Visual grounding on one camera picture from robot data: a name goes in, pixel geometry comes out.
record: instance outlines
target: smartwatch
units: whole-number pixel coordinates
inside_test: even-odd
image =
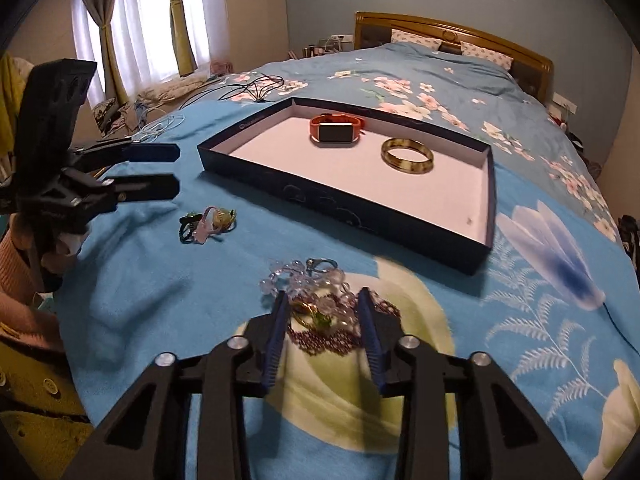
[[[352,144],[360,138],[364,128],[361,118],[346,114],[322,114],[311,119],[311,140],[321,144]]]

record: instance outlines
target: bed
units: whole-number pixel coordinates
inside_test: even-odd
[[[439,50],[390,42],[391,30],[443,40]],[[460,55],[460,40],[513,57],[511,71]],[[180,159],[120,164],[109,175],[173,171],[170,203],[124,205],[100,216],[77,267],[55,295],[78,393],[94,424],[163,351],[209,352],[270,301],[258,282],[274,260],[332,258],[352,288],[398,307],[405,331],[440,352],[485,351],[532,402],[575,465],[599,480],[620,455],[640,410],[640,292],[606,202],[545,101],[552,63],[483,32],[394,14],[358,13],[356,50],[234,74],[180,113],[163,134]],[[284,85],[267,101],[309,96],[379,108],[452,128],[494,148],[497,229],[486,265],[463,276],[423,256],[299,206],[202,171],[198,143],[258,104],[229,83],[261,73]],[[234,231],[203,246],[178,240],[178,219],[209,205],[238,212]],[[627,341],[618,332],[621,330]],[[265,401],[245,402],[257,479],[392,478],[401,403],[380,402],[364,355],[309,356],[286,342]],[[198,403],[186,477],[195,478]],[[452,477],[460,474],[449,410]]]

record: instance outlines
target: wall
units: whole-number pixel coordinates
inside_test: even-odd
[[[603,0],[287,0],[290,46],[352,34],[358,10],[460,23],[547,56],[555,90],[578,106],[572,130],[590,158],[606,160],[625,105],[631,41]]]
[[[598,185],[613,218],[640,219],[640,54],[634,49],[626,107],[620,130]]]
[[[237,72],[287,59],[286,0],[226,0],[226,15]]]
[[[8,51],[33,64],[75,58],[71,0],[39,0],[15,33]],[[99,138],[91,108],[84,104],[78,112],[73,142],[84,144]]]

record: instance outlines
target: watch face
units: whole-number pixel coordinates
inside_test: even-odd
[[[320,123],[318,126],[319,142],[353,142],[354,125],[351,123]]]

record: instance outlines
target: blue wall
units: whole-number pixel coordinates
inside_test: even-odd
[[[570,127],[604,162],[625,107],[632,43],[603,0],[287,0],[290,47],[352,34],[358,10],[446,20],[495,34],[554,62],[552,89],[574,102]]]

